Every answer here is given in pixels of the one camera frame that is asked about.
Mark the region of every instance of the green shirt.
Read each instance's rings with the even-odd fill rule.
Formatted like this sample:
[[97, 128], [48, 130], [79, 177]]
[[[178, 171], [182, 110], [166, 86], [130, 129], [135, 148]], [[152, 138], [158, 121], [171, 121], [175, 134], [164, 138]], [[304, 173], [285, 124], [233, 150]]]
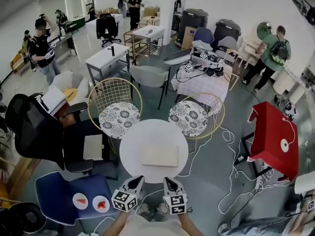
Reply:
[[[264, 52], [264, 54], [261, 56], [261, 61], [270, 69], [274, 70], [274, 71], [280, 71], [283, 67], [277, 63], [275, 63], [271, 57], [270, 57], [270, 51], [273, 48], [273, 46], [277, 43], [278, 38], [277, 35], [268, 35], [265, 37], [265, 39], [263, 40], [263, 43], [267, 44], [267, 48]], [[286, 43], [286, 48], [288, 51], [288, 57], [291, 57], [291, 46], [290, 43], [287, 42]]]

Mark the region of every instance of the floral seat cushion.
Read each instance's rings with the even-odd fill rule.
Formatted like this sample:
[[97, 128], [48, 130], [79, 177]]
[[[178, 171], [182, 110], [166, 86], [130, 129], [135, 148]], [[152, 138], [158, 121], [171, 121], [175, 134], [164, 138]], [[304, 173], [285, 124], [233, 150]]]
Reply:
[[106, 135], [121, 139], [133, 124], [140, 121], [140, 113], [132, 103], [117, 102], [104, 109], [98, 119]]
[[181, 101], [169, 112], [168, 121], [178, 126], [184, 136], [196, 137], [207, 127], [208, 116], [206, 111], [193, 101]]

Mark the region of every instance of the round mirror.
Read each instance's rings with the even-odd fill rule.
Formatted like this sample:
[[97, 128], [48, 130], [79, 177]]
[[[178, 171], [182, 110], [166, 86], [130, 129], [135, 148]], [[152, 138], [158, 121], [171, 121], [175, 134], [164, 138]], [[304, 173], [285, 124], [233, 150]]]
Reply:
[[271, 25], [268, 22], [262, 22], [257, 27], [257, 36], [260, 40], [264, 40], [264, 38], [270, 34], [272, 34]]

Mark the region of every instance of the black chair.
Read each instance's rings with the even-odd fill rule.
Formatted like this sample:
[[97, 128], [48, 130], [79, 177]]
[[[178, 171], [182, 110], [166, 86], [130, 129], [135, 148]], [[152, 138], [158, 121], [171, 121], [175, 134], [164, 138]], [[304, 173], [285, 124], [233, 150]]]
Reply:
[[[86, 108], [86, 103], [78, 103], [69, 107], [65, 115]], [[23, 157], [45, 159], [56, 162], [62, 170], [66, 168], [70, 172], [91, 174], [94, 161], [83, 159], [84, 140], [85, 136], [101, 134], [102, 158], [118, 166], [118, 160], [110, 161], [107, 136], [90, 120], [63, 128], [62, 123], [48, 114], [32, 96], [17, 94], [12, 98], [6, 111], [5, 124], [15, 133], [15, 147]], [[107, 178], [117, 180], [117, 175]]]
[[101, 37], [104, 38], [104, 40], [102, 40], [102, 47], [108, 42], [111, 42], [112, 44], [113, 41], [121, 42], [120, 39], [115, 38], [118, 36], [118, 28], [119, 23], [116, 23], [115, 18], [110, 13], [102, 14], [101, 17], [97, 19], [96, 35], [99, 39], [101, 39]]

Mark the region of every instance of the gold wire chair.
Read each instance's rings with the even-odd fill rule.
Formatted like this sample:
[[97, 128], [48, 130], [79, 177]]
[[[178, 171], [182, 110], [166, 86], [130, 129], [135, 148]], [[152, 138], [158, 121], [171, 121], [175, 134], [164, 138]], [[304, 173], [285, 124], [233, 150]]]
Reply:
[[[98, 115], [103, 112], [109, 105], [116, 102], [128, 102], [133, 103], [132, 89], [134, 89], [138, 95], [140, 101], [139, 113], [142, 113], [142, 97], [139, 90], [128, 80], [122, 78], [108, 78], [99, 82], [91, 91], [89, 95], [88, 114], [92, 123], [100, 130], [91, 116], [92, 103], [95, 102]], [[110, 138], [111, 149], [115, 152], [114, 145]]]
[[[199, 102], [198, 98], [203, 95], [211, 97], [211, 99], [207, 103]], [[193, 94], [191, 96], [184, 98], [182, 101], [188, 101], [188, 100], [193, 101], [197, 103], [199, 106], [201, 106], [205, 110], [208, 116], [208, 124], [205, 130], [201, 134], [195, 137], [186, 137], [186, 139], [188, 140], [195, 140], [195, 151], [191, 152], [191, 153], [194, 153], [196, 152], [197, 140], [206, 138], [212, 135], [222, 124], [224, 120], [224, 116], [225, 116], [225, 107], [224, 107], [223, 102], [217, 96], [208, 92], [201, 92], [201, 93]]]

